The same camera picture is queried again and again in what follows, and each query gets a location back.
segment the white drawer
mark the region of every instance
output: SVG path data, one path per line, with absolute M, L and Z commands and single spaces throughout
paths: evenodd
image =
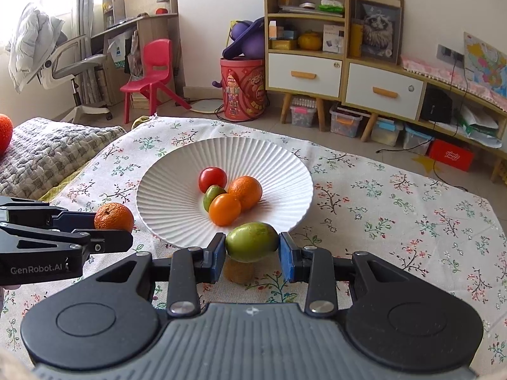
M 329 97 L 340 95 L 342 62 L 339 60 L 271 53 L 268 64 L 270 88 Z
M 415 78 L 350 63 L 345 102 L 415 120 L 422 87 Z

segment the white jacket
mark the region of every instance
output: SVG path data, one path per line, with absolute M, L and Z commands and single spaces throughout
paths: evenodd
M 63 22 L 50 17 L 34 3 L 28 3 L 24 8 L 6 47 L 11 53 L 9 74 L 18 93 L 34 78 L 55 49 Z

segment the pink cloth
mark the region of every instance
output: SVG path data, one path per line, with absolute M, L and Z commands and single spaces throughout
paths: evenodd
M 403 68 L 407 71 L 410 71 L 411 73 L 421 74 L 425 77 L 433 78 L 447 84 L 451 83 L 451 70 L 434 67 L 420 59 L 409 58 L 405 56 L 401 57 L 401 62 Z M 460 88 L 461 90 L 466 90 L 465 72 L 463 70 L 454 70 L 452 85 L 454 87 Z M 507 112 L 507 98 L 495 93 L 494 91 L 491 91 L 483 85 L 480 85 L 474 81 L 468 81 L 468 92 Z

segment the red ornament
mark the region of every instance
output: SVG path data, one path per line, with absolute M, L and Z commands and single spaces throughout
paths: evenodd
M 3 155 L 12 139 L 12 121 L 5 114 L 0 114 L 0 155 Z

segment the map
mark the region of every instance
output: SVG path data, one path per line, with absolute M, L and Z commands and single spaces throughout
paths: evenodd
M 465 33 L 465 72 L 470 81 L 507 98 L 507 55 Z

